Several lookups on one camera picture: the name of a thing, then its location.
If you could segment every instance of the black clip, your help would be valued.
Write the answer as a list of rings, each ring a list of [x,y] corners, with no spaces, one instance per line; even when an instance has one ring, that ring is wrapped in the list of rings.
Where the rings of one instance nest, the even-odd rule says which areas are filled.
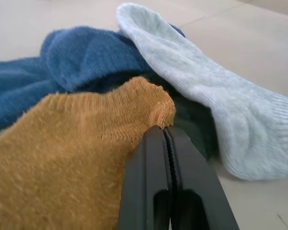
[[[118,230],[239,230],[214,170],[176,127],[147,130],[126,166]]]

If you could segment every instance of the mustard yellow sock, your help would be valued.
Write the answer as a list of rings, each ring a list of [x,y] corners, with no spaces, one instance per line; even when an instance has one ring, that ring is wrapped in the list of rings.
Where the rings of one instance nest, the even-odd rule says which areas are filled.
[[[142,77],[106,94],[47,96],[0,137],[0,227],[112,229],[128,157],[174,114]]]

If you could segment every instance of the sock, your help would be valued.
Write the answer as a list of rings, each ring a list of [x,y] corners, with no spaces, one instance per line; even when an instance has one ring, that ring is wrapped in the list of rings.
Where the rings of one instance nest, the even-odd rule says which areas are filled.
[[[151,68],[184,97],[210,107],[225,168],[246,180],[288,177],[288,98],[224,69],[162,17],[132,3],[117,20]]]
[[[183,97],[171,84],[155,73],[144,74],[142,77],[162,86],[171,96],[176,108],[174,126],[183,129],[202,156],[208,160],[216,155],[218,144],[211,110],[201,103]]]
[[[94,92],[107,92],[117,81],[152,72],[132,41],[119,32],[88,26],[50,33],[40,59],[47,73],[68,92],[87,85],[94,85]]]
[[[12,125],[23,112],[56,92],[65,89],[47,77],[39,58],[0,62],[0,129]]]
[[[142,77],[106,94],[47,96],[0,137],[0,228],[112,229],[128,157],[174,115]]]

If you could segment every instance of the light gray sock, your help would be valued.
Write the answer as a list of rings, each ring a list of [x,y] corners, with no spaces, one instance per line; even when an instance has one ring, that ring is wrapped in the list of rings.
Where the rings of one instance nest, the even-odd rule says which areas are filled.
[[[144,6],[119,6],[117,20],[158,75],[211,108],[231,174],[246,180],[288,177],[287,97],[224,69]]]

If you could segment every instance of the beige floor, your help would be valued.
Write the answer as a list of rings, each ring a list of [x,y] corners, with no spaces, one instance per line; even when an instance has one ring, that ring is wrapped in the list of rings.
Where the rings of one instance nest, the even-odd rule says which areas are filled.
[[[124,0],[0,0],[0,60],[38,54],[47,33],[117,29]],[[288,0],[135,0],[161,13],[211,59],[288,96]],[[214,162],[241,230],[288,230],[288,179],[245,182]]]

